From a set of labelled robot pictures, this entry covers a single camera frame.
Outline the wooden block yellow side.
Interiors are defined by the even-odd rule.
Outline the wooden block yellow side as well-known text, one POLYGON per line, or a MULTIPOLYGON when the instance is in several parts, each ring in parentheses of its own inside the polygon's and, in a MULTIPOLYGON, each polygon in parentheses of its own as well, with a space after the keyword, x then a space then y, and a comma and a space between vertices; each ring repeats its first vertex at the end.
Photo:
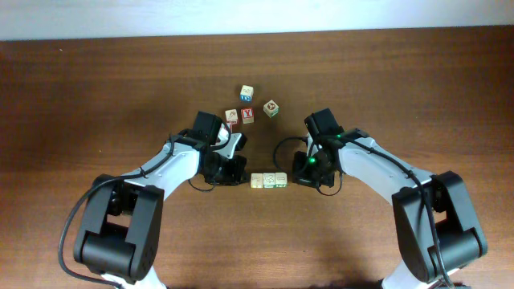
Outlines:
POLYGON ((286 173, 275 173, 275 187, 284 188, 288 185, 288 176, 286 173))

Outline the wooden block plain picture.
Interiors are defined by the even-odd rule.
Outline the wooden block plain picture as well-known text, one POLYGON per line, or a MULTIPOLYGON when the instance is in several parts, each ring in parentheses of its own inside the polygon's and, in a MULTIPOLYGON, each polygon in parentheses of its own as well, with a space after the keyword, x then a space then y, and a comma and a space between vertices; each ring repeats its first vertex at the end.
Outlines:
POLYGON ((262 173, 253 173, 251 175, 251 188, 252 189, 262 189, 263 188, 263 174, 262 173))

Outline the wooden block green picture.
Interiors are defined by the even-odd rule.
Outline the wooden block green picture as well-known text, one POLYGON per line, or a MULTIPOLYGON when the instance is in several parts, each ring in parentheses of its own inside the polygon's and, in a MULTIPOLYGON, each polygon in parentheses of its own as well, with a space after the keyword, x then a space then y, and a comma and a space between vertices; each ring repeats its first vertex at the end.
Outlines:
POLYGON ((265 189, 275 188, 276 186, 275 173, 264 173, 263 174, 263 187, 265 189))

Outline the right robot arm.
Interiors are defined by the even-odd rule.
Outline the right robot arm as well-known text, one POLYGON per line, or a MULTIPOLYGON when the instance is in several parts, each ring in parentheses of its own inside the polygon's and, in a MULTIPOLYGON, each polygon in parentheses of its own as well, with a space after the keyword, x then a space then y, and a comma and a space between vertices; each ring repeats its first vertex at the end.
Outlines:
POLYGON ((451 274, 487 253, 487 240, 461 176, 418 169, 384 150, 366 132, 344 130, 329 109, 304 120, 305 152, 292 180, 320 190, 348 175, 393 207, 402 261, 382 288, 453 288, 451 274))

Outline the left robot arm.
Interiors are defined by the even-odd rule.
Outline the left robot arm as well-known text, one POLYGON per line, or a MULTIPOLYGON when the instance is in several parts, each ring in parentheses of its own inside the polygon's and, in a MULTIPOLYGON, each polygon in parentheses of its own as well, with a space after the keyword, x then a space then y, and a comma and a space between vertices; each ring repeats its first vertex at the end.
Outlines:
POLYGON ((102 174, 78 200, 85 208, 73 248, 88 281, 115 288, 163 288, 153 267, 163 204, 182 183, 201 174, 211 189, 247 182, 238 152, 247 138, 216 115, 199 112, 192 128, 170 135, 161 151, 121 176, 102 174))

